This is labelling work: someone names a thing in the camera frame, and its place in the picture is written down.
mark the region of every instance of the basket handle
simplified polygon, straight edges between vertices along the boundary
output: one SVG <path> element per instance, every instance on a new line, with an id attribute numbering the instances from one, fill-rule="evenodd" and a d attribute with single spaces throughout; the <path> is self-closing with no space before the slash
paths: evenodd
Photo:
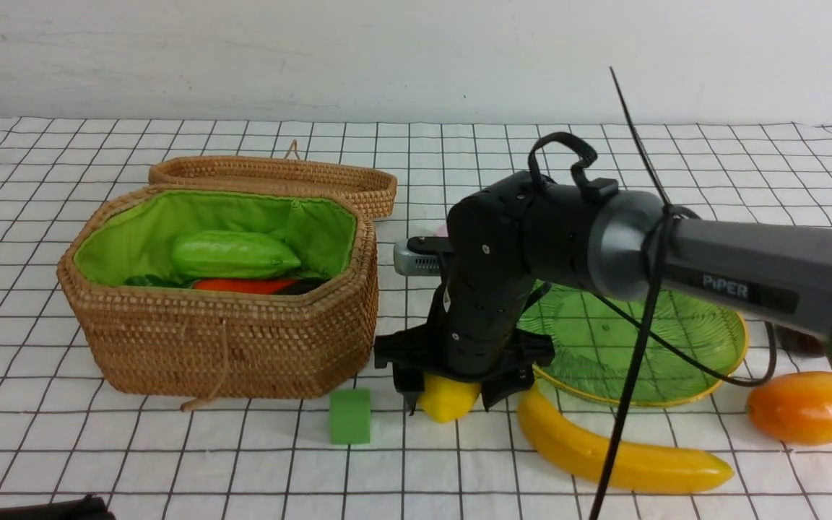
<path id="1" fill-rule="evenodd" d="M 291 145 L 288 146 L 287 152 L 285 154 L 285 158 L 287 159 L 288 155 L 291 155 L 291 152 L 294 152 L 294 158 L 300 161 L 300 154 L 298 154 L 298 140 L 294 139 L 291 141 Z"/>

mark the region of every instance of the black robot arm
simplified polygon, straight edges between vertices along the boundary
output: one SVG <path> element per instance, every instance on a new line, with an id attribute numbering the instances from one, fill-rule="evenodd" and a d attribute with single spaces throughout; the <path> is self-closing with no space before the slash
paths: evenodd
<path id="1" fill-rule="evenodd" d="M 647 293 L 663 201 L 587 181 L 581 169 L 575 177 L 581 187 L 515 173 L 455 204 L 448 239 L 409 241 L 438 258 L 442 283 L 425 324 L 377 338 L 374 355 L 379 368 L 393 365 L 410 410 L 424 372 L 481 382 L 487 408 L 531 387 L 532 365 L 554 357 L 550 338 L 516 329 L 536 280 L 618 300 Z M 832 366 L 832 230 L 680 218 L 672 226 L 664 286 L 823 339 Z"/>

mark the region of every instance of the black wire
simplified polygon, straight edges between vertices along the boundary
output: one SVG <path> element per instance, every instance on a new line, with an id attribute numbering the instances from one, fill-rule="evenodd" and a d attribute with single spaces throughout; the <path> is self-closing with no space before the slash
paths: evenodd
<path id="1" fill-rule="evenodd" d="M 551 290 L 551 285 L 551 282 L 545 282 L 542 283 L 538 289 L 533 290 L 532 293 L 529 294 L 528 299 L 525 300 L 525 306 L 522 307 L 522 312 L 524 313 L 525 311 L 531 309 L 535 303 L 538 303 L 538 300 L 544 298 L 545 294 L 548 294 L 549 290 Z"/>
<path id="2" fill-rule="evenodd" d="M 612 435 L 610 441 L 608 441 L 608 450 L 605 452 L 605 462 L 602 476 L 599 478 L 599 487 L 592 501 L 590 520 L 599 518 L 599 511 L 602 510 L 605 494 L 608 493 L 608 482 L 611 480 L 612 469 L 615 467 L 615 457 L 618 455 L 618 448 L 621 445 L 621 432 L 625 428 L 625 419 L 628 417 L 628 408 L 631 407 L 634 386 L 638 382 L 638 373 L 641 372 L 641 362 L 644 361 L 644 353 L 647 350 L 647 339 L 650 338 L 650 323 L 654 321 L 654 310 L 657 309 L 657 299 L 660 296 L 660 289 L 663 284 L 663 271 L 666 266 L 667 247 L 670 244 L 673 220 L 673 214 L 666 214 L 660 225 L 660 243 L 657 244 L 656 263 L 654 264 L 656 267 L 654 267 L 654 272 L 650 276 L 647 299 L 644 303 L 643 323 L 641 323 L 641 328 L 638 329 L 638 338 L 634 343 L 634 352 L 631 353 L 631 363 L 628 365 L 628 376 L 625 378 L 625 385 L 621 391 L 621 399 L 618 400 L 618 414 L 615 416 Z"/>
<path id="3" fill-rule="evenodd" d="M 634 319 L 633 316 L 628 315 L 628 313 L 626 313 L 624 310 L 621 310 L 620 307 L 618 307 L 614 303 L 610 302 L 610 300 L 605 298 L 605 296 L 595 294 L 595 297 L 597 297 L 600 300 L 600 302 L 604 303 L 605 306 L 614 310 L 615 313 L 617 313 L 619 316 L 628 320 L 628 323 L 631 323 L 631 325 L 634 325 L 634 326 L 637 326 L 637 328 L 640 328 L 641 323 L 638 322 L 637 319 Z M 769 365 L 766 366 L 766 374 L 763 375 L 762 378 L 754 379 L 754 378 L 733 378 L 733 376 L 723 374 L 721 372 L 718 372 L 718 371 L 714 370 L 713 368 L 708 368 L 707 365 L 702 365 L 702 363 L 696 361 L 696 359 L 687 355 L 686 352 L 680 351 L 680 349 L 677 349 L 676 347 L 671 345 L 669 342 L 667 342 L 667 340 L 661 338 L 660 336 L 657 336 L 656 333 L 653 333 L 652 331 L 650 333 L 651 339 L 653 339 L 655 342 L 659 343 L 660 346 L 662 346 L 664 349 L 667 349 L 667 351 L 673 352 L 676 356 L 679 356 L 679 358 L 682 361 L 685 361 L 685 362 L 689 363 L 689 365 L 694 366 L 694 368 L 697 368 L 697 369 L 701 370 L 702 372 L 706 373 L 707 375 L 712 376 L 712 378 L 720 379 L 720 381 L 730 383 L 730 384 L 735 385 L 737 387 L 745 387 L 745 388 L 753 388 L 753 387 L 758 387 L 760 385 L 765 384 L 765 382 L 769 381 L 769 379 L 772 379 L 773 374 L 775 374 L 775 372 L 776 372 L 776 330 L 773 328 L 772 323 L 766 322 L 766 336 L 769 339 Z"/>
<path id="4" fill-rule="evenodd" d="M 605 495 L 608 493 L 608 485 L 610 484 L 610 480 L 612 478 L 612 470 L 615 467 L 615 457 L 618 456 L 618 448 L 620 448 L 621 445 L 621 434 L 622 431 L 624 431 L 625 420 L 628 417 L 628 409 L 631 408 L 631 400 L 634 396 L 634 387 L 637 385 L 638 375 L 641 372 L 641 363 L 644 361 L 644 353 L 647 352 L 648 339 L 654 338 L 660 343 L 660 345 L 663 345 L 664 348 L 667 348 L 670 352 L 673 352 L 675 355 L 679 356 L 679 358 L 690 363 L 690 365 L 695 366 L 697 369 L 702 370 L 704 373 L 713 376 L 714 378 L 721 379 L 721 381 L 726 381 L 742 387 L 762 385 L 763 383 L 769 381 L 776 371 L 776 334 L 775 329 L 770 323 L 766 323 L 766 335 L 769 339 L 769 367 L 766 369 L 766 374 L 760 379 L 737 379 L 731 378 L 731 376 L 725 374 L 720 374 L 716 370 L 703 365 L 703 363 L 690 358 L 689 355 L 686 355 L 683 351 L 680 351 L 651 332 L 651 324 L 654 321 L 654 311 L 657 309 L 657 299 L 660 296 L 660 290 L 663 285 L 663 271 L 666 269 L 667 249 L 670 247 L 670 234 L 672 233 L 673 225 L 677 218 L 697 217 L 697 215 L 693 211 L 686 210 L 681 207 L 674 207 L 674 205 L 670 203 L 670 199 L 667 198 L 666 192 L 664 192 L 663 185 L 660 183 L 659 178 L 657 178 L 656 172 L 654 172 L 650 159 L 647 157 L 646 152 L 644 152 L 644 146 L 641 145 L 641 139 L 638 137 L 637 129 L 634 128 L 634 124 L 631 122 L 631 115 L 628 114 L 627 103 L 625 103 L 624 96 L 621 95 L 621 87 L 618 86 L 618 79 L 615 78 L 615 70 L 610 68 L 610 71 L 612 73 L 612 80 L 615 83 L 615 91 L 618 93 L 618 99 L 621 101 L 621 108 L 624 111 L 625 119 L 628 122 L 628 129 L 630 129 L 631 137 L 634 138 L 638 152 L 640 152 L 641 155 L 641 160 L 643 160 L 644 167 L 650 174 L 651 180 L 654 182 L 654 187 L 656 187 L 658 194 L 663 201 L 664 216 L 660 220 L 657 231 L 659 241 L 657 243 L 656 251 L 654 252 L 654 272 L 652 272 L 649 277 L 647 299 L 644 303 L 643 317 L 641 317 L 641 320 L 643 321 L 638 323 L 636 319 L 629 316 L 615 304 L 611 303 L 608 299 L 604 299 L 603 297 L 597 295 L 603 303 L 607 304 L 611 309 L 618 313 L 618 315 L 624 317 L 624 319 L 627 319 L 629 322 L 633 323 L 633 325 L 637 326 L 638 336 L 636 342 L 634 343 L 634 352 L 631 355 L 630 365 L 628 365 L 628 375 L 625 378 L 625 385 L 621 391 L 621 396 L 618 399 L 618 413 L 615 416 L 615 424 L 612 427 L 612 435 L 610 442 L 608 442 L 607 452 L 605 452 L 605 462 L 602 474 L 599 477 L 597 493 L 595 493 L 594 500 L 592 500 L 590 520 L 598 520 L 599 513 L 602 510 L 602 504 L 605 501 Z"/>

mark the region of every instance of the wicker basket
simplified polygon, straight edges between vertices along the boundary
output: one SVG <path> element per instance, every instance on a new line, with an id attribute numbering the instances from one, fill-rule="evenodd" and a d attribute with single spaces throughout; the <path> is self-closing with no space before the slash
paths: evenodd
<path id="1" fill-rule="evenodd" d="M 397 197 L 397 178 L 383 171 L 287 157 L 177 157 L 153 165 L 149 184 L 256 184 L 262 188 L 288 187 L 299 194 L 328 189 L 341 194 L 367 218 L 389 217 Z"/>
<path id="2" fill-rule="evenodd" d="M 241 191 L 327 198 L 357 218 L 347 269 L 303 295 L 268 296 L 107 287 L 91 283 L 74 256 L 108 218 L 166 190 Z M 368 362 L 377 322 L 377 244 L 372 221 L 328 190 L 315 194 L 257 183 L 155 185 L 104 204 L 57 267 L 106 381 L 122 392 L 196 397 L 311 399 Z"/>

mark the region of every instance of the green cube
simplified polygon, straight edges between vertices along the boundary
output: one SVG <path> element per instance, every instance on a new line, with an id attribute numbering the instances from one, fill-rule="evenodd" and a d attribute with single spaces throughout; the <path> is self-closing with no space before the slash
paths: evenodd
<path id="1" fill-rule="evenodd" d="M 329 441 L 332 444 L 371 442 L 369 389 L 337 389 L 330 393 Z"/>

